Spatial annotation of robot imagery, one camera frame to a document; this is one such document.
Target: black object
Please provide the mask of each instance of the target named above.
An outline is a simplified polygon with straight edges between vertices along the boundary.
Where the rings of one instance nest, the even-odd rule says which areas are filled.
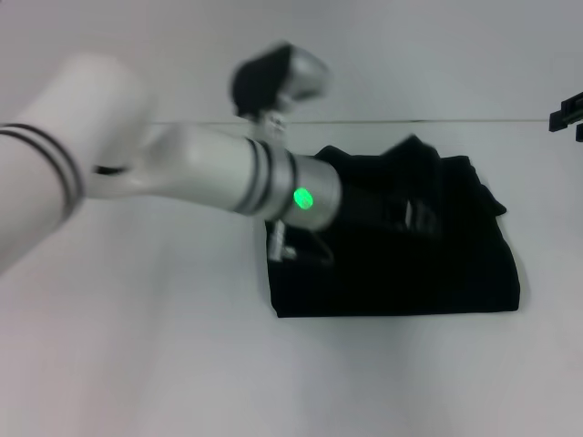
[[[583,120],[583,93],[561,102],[560,111],[550,115],[548,130],[558,132],[581,120]],[[578,143],[583,143],[583,125],[577,126],[576,140]]]
[[[231,97],[237,116],[257,121],[272,109],[290,68],[293,46],[283,44],[241,65],[233,77]]]
[[[366,192],[373,202],[417,199],[435,223],[421,230],[395,226],[400,220],[387,221],[382,208],[362,208],[362,200],[344,196],[337,219],[316,236],[332,252],[331,266],[268,261],[279,317],[517,310],[517,269],[496,224],[506,209],[480,183],[468,157],[441,159],[410,137],[377,157],[326,147],[316,158],[336,168],[345,190]],[[288,228],[286,244],[305,249],[314,246],[313,237]]]
[[[119,176],[125,172],[127,172],[128,169],[125,167],[101,167],[101,166],[94,166],[93,167],[93,172],[98,174],[98,175],[103,175],[103,176]]]

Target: white table surface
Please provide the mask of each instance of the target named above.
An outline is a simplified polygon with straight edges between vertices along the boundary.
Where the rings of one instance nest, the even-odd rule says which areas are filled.
[[[239,132],[238,126],[220,126]],[[0,280],[10,437],[583,435],[583,147],[543,123],[291,126],[291,148],[467,154],[508,207],[519,312],[278,320],[261,226],[88,201]]]

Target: folded black fabric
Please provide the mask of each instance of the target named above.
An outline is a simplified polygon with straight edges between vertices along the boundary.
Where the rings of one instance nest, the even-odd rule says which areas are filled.
[[[496,224],[506,209],[468,157],[441,159],[410,137],[378,157],[326,147],[316,158],[343,183],[340,213],[316,237],[334,260],[268,262],[279,317],[517,310],[517,268]],[[315,250],[313,240],[288,228],[289,246]]]

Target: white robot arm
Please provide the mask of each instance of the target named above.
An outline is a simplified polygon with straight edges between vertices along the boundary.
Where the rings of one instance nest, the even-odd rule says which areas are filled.
[[[259,93],[250,77],[261,82],[266,74],[277,80]],[[251,138],[177,124],[146,143],[152,99],[141,82],[109,57],[71,60],[14,123],[0,127],[0,271],[65,223],[84,197],[165,196],[275,221],[271,251],[281,259],[285,225],[324,229],[340,206],[335,170],[293,155],[282,136],[280,111],[321,94],[326,81],[320,61],[284,46],[235,77],[234,100],[252,122]],[[262,99],[249,99],[253,93]]]

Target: white wall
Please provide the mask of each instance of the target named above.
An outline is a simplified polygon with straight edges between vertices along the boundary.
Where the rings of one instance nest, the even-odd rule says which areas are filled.
[[[5,0],[0,119],[79,50],[159,91],[159,120],[231,119],[230,73],[280,39],[335,74],[298,120],[543,119],[581,91],[578,0]]]
[[[526,0],[4,0],[0,119],[78,50],[230,121],[232,67],[279,38],[335,74],[296,120],[545,118],[582,91],[583,5]],[[241,125],[215,128],[244,133]],[[278,320],[261,225],[178,201],[88,201],[0,281],[0,430],[33,437],[583,435],[583,147],[540,122],[291,125],[291,149],[416,133],[508,207],[512,314]]]

